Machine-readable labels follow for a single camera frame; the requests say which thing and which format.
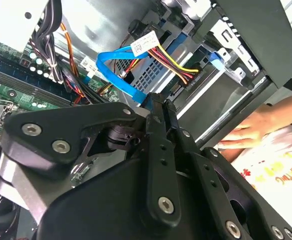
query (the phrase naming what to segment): red wire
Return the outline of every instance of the red wire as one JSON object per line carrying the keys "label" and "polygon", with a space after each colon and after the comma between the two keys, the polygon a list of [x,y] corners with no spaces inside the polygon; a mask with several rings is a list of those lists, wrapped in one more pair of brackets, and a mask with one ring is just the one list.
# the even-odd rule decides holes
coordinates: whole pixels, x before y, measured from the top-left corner
{"label": "red wire", "polygon": [[[161,54],[161,52],[159,52],[156,48],[153,48],[152,50],[154,50],[155,54],[158,55],[162,60],[164,60],[167,64],[170,64],[167,59]],[[186,72],[181,72],[181,74],[189,77],[189,78],[193,78],[193,75],[191,75],[190,73],[186,73]]]}
{"label": "red wire", "polygon": [[128,73],[130,71],[130,69],[132,68],[133,64],[137,61],[137,59],[133,59],[129,65],[129,67],[125,70],[126,73]]}

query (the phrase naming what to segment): yellow wire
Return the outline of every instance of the yellow wire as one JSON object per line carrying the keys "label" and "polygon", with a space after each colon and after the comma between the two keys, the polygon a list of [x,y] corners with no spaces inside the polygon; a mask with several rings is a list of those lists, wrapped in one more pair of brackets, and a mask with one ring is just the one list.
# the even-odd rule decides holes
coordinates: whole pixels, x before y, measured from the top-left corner
{"label": "yellow wire", "polygon": [[190,73],[197,73],[199,72],[198,69],[187,69],[187,68],[183,68],[182,66],[180,66],[178,63],[176,63],[176,61],[165,51],[165,49],[159,44],[158,45],[159,49],[165,54],[165,56],[167,58],[169,58],[169,60],[172,61],[172,63],[174,65],[176,65],[177,68],[179,68],[180,70],[186,71],[186,72],[190,72]]}
{"label": "yellow wire", "polygon": [[154,59],[156,59],[158,62],[160,62],[161,64],[163,64],[166,68],[170,69],[174,74],[176,74],[177,76],[179,76],[181,78],[181,80],[185,83],[188,84],[187,80],[178,72],[176,72],[174,69],[172,69],[169,65],[167,65],[166,63],[164,63],[160,58],[158,58],[155,54],[153,54],[151,51],[149,51],[149,54],[152,55],[152,57]]}
{"label": "yellow wire", "polygon": [[139,62],[139,59],[137,59],[137,60],[134,62],[134,64],[132,64],[130,70],[132,70],[132,69],[136,66],[136,64],[137,64],[138,62]]}

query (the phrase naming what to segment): bolt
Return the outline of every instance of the bolt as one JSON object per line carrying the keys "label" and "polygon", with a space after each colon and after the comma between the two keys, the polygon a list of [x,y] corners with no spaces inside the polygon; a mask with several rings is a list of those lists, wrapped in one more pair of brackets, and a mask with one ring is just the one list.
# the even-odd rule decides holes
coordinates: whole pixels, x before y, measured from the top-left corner
{"label": "bolt", "polygon": [[241,233],[236,224],[234,224],[232,221],[227,221],[226,228],[234,238],[240,239]]}
{"label": "bolt", "polygon": [[21,129],[24,134],[33,136],[33,137],[38,136],[42,132],[41,127],[33,123],[27,123],[23,125]]}
{"label": "bolt", "polygon": [[188,138],[190,137],[189,132],[187,132],[186,130],[183,130],[182,133],[183,133],[186,137],[188,137]]}
{"label": "bolt", "polygon": [[272,231],[274,232],[275,236],[278,238],[278,239],[284,239],[284,236],[283,234],[281,233],[281,231],[279,231],[278,228],[276,228],[275,226],[272,226],[271,227]]}
{"label": "bolt", "polygon": [[211,153],[214,157],[218,157],[218,154],[217,154],[213,149],[210,150],[210,153]]}
{"label": "bolt", "polygon": [[124,111],[125,114],[128,114],[128,115],[131,114],[131,112],[128,109],[126,109],[126,108],[124,108],[123,111]]}
{"label": "bolt", "polygon": [[160,209],[166,214],[172,214],[174,212],[174,204],[165,196],[159,198],[158,205]]}
{"label": "bolt", "polygon": [[60,154],[66,154],[70,151],[70,145],[66,141],[56,140],[52,144],[52,148],[54,151]]}
{"label": "bolt", "polygon": [[287,234],[287,236],[292,240],[292,233],[286,228],[284,228],[284,230],[285,230],[285,233]]}

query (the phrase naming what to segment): metal bracket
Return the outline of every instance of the metal bracket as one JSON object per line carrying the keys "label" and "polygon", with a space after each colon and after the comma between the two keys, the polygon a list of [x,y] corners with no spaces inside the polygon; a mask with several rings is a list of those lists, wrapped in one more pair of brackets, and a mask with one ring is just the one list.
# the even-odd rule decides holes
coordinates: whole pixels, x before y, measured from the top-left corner
{"label": "metal bracket", "polygon": [[245,63],[247,68],[254,74],[259,73],[259,67],[255,61],[251,58],[250,54],[241,44],[239,39],[236,37],[232,29],[223,20],[218,22],[212,27],[211,31],[214,33],[215,38],[228,49],[232,49]]}

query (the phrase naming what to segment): black wire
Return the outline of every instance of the black wire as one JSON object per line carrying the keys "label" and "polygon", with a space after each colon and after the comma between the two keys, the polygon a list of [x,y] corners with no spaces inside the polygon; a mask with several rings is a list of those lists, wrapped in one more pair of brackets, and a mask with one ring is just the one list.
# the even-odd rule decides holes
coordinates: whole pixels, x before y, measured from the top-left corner
{"label": "black wire", "polygon": [[108,103],[106,99],[99,96],[95,91],[89,88],[86,84],[82,82],[81,79],[77,78],[73,75],[70,69],[58,58],[57,59],[58,65],[61,68],[62,73],[66,76],[66,78],[71,82],[74,83],[79,90],[84,94],[86,99],[88,99],[92,104],[100,104],[100,103]]}
{"label": "black wire", "polygon": [[60,68],[56,65],[55,32],[62,22],[61,0],[50,0],[44,11],[44,19],[39,21],[38,31],[32,34],[32,42],[42,57],[50,64],[54,80],[59,83],[64,81]]}

